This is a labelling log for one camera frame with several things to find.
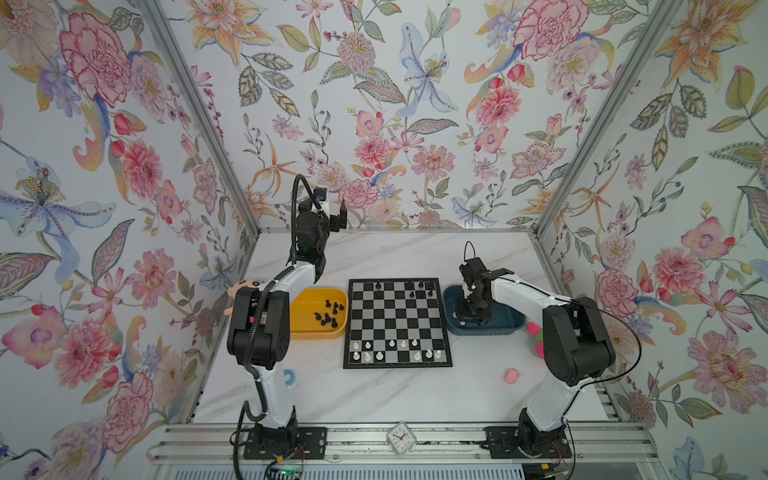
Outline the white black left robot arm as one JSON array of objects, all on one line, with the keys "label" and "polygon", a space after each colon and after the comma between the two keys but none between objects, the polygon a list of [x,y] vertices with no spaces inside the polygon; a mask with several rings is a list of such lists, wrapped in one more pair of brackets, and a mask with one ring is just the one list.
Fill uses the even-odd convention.
[{"label": "white black left robot arm", "polygon": [[272,280],[243,280],[230,287],[233,300],[226,349],[253,378],[260,411],[246,414],[257,425],[287,429],[294,422],[294,404],[287,397],[282,361],[291,336],[290,307],[300,294],[316,284],[325,265],[330,234],[347,227],[347,206],[332,214],[327,203],[313,207],[301,202],[292,219],[289,259]]}]

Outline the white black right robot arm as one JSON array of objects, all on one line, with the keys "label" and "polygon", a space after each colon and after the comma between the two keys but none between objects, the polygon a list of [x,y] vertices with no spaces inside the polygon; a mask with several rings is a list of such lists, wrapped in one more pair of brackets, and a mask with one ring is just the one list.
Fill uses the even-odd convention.
[{"label": "white black right robot arm", "polygon": [[485,325],[492,307],[499,304],[521,313],[539,329],[548,374],[537,395],[520,412],[518,431],[561,431],[577,393],[616,360],[600,309],[589,298],[558,296],[508,269],[490,270],[478,257],[464,261],[459,271],[463,278],[459,319]]}]

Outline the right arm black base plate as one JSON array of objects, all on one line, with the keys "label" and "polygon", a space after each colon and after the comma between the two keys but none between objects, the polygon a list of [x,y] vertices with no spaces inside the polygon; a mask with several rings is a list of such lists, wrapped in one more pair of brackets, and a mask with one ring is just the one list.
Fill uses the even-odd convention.
[{"label": "right arm black base plate", "polygon": [[539,432],[515,425],[484,428],[485,448],[492,459],[570,459],[573,457],[565,426],[549,432]]}]

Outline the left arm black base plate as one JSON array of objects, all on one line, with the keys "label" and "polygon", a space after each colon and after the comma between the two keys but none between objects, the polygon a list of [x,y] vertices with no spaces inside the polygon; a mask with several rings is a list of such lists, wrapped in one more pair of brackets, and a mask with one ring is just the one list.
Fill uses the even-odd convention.
[{"label": "left arm black base plate", "polygon": [[256,425],[245,439],[245,460],[275,460],[292,454],[298,460],[323,460],[327,446],[326,427],[286,427],[279,429]]}]

